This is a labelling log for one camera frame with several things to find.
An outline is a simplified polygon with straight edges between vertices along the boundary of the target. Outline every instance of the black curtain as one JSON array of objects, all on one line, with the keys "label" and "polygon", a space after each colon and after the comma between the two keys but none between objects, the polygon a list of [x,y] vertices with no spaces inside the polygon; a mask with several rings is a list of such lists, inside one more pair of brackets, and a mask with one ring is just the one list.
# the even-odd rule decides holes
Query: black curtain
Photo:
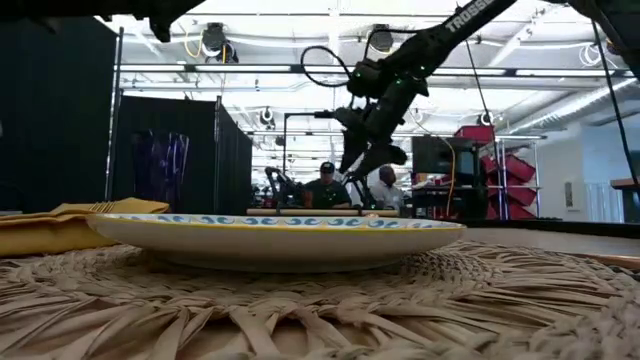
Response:
[{"label": "black curtain", "polygon": [[132,136],[138,131],[189,137],[182,199],[174,213],[213,214],[215,102],[123,96],[116,131],[113,198],[133,196]]},{"label": "black curtain", "polygon": [[0,210],[104,199],[116,34],[93,18],[59,25],[0,23]]},{"label": "black curtain", "polygon": [[253,141],[218,104],[216,214],[245,215],[252,197]]}]

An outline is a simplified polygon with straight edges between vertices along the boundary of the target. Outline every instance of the blue wave pattern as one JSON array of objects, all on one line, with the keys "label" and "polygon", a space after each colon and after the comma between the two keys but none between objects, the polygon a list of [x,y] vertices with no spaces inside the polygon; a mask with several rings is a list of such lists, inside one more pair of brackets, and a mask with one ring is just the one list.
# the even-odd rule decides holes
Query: blue wave pattern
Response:
[{"label": "blue wave pattern", "polygon": [[104,214],[101,216],[165,223],[235,225],[258,227],[291,227],[291,228],[335,228],[335,229],[435,229],[460,228],[461,225],[432,220],[415,219],[370,219],[360,217],[243,217],[216,215],[179,215],[179,214]]}]

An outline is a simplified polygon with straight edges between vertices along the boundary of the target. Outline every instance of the man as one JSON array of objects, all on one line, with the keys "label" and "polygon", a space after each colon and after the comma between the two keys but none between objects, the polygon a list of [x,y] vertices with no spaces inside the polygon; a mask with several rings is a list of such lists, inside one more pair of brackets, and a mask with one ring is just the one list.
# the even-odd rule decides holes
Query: man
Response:
[{"label": "man", "polygon": [[382,166],[378,170],[378,175],[380,180],[369,189],[371,196],[384,209],[400,210],[402,206],[402,191],[393,186],[396,182],[396,174],[393,168],[389,165]]},{"label": "man", "polygon": [[313,209],[348,209],[351,198],[347,189],[333,180],[336,167],[330,162],[320,165],[320,178],[305,185],[305,207]]}]

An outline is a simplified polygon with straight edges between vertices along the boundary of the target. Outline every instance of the yellow napkin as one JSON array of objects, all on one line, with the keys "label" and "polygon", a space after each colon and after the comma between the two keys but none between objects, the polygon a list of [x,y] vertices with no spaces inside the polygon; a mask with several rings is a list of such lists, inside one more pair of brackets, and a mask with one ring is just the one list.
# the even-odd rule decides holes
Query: yellow napkin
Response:
[{"label": "yellow napkin", "polygon": [[[55,254],[115,244],[87,225],[95,204],[62,204],[48,213],[1,216],[0,256]],[[116,201],[109,213],[157,214],[169,205],[127,198]]]}]

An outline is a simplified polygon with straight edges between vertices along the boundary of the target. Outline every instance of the plate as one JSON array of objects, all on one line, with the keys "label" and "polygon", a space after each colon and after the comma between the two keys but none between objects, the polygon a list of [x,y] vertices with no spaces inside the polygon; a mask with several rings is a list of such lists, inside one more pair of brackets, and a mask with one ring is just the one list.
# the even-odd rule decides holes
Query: plate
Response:
[{"label": "plate", "polygon": [[463,225],[367,217],[97,214],[102,236],[198,267],[259,272],[335,272],[388,265],[458,240]]}]

